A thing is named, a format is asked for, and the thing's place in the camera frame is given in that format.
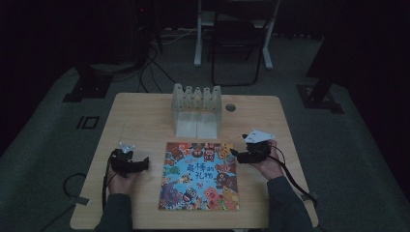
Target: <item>white plastic holder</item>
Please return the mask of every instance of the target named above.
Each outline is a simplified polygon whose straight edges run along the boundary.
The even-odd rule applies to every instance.
[[[171,115],[177,137],[218,138],[220,132],[221,98],[220,86],[203,92],[187,86],[185,92],[181,84],[174,85]]]

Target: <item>sleeve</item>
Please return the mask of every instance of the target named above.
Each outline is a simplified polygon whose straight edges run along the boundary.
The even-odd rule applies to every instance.
[[[312,231],[304,203],[290,187],[286,177],[268,181],[269,231]]]
[[[131,232],[132,231],[131,199],[125,194],[108,195],[105,209],[96,232]]]

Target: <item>gray floor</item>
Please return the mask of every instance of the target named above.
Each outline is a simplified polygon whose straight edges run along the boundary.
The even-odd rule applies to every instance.
[[[206,54],[200,68],[193,66],[194,45],[193,39],[167,44],[156,62],[183,85],[211,86]],[[305,75],[320,45],[321,42],[310,39],[273,37],[270,50],[274,69],[261,69],[253,86],[222,88],[222,93],[273,95],[281,99],[307,183],[318,195],[316,210],[320,224],[327,231],[410,231],[409,203],[348,92],[336,85],[331,88],[345,114],[305,109],[301,102],[296,85],[313,85],[317,81]],[[219,71],[223,76],[238,76],[233,70],[248,66]],[[172,82],[157,67],[151,67],[153,73],[147,69],[143,75],[148,90],[159,91],[152,81],[154,77],[165,93],[171,93]],[[77,78],[71,69],[55,82],[0,159],[0,221],[13,231],[39,231],[70,206],[63,192],[64,180],[76,172],[87,173],[115,95],[136,92],[138,86],[135,75],[117,75],[105,99],[62,103]],[[77,129],[82,116],[100,116],[97,127]],[[79,194],[82,184],[80,177],[74,178],[68,189]],[[47,231],[73,231],[72,214],[69,211]]]

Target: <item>black device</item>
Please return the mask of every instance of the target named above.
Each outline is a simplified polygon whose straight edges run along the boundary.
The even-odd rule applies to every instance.
[[[126,153],[121,149],[115,149],[109,157],[112,170],[120,176],[127,178],[127,174],[147,170],[150,159],[147,157],[143,161],[132,162],[133,151]]]
[[[259,163],[271,155],[271,145],[268,141],[247,143],[247,150],[247,152],[239,153],[236,150],[230,149],[230,152],[239,163]]]
[[[115,173],[120,176],[127,178],[129,173],[141,172],[143,170],[148,170],[150,159],[147,157],[143,161],[132,161],[133,151],[126,148],[124,151],[122,149],[115,149],[111,152],[106,165],[105,175],[102,181],[102,209],[105,208],[106,204],[106,188],[111,180],[107,180],[108,169],[111,166]]]

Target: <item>picture book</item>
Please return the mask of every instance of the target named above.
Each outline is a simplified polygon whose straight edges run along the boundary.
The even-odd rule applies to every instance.
[[[229,143],[166,144],[160,210],[239,210]]]

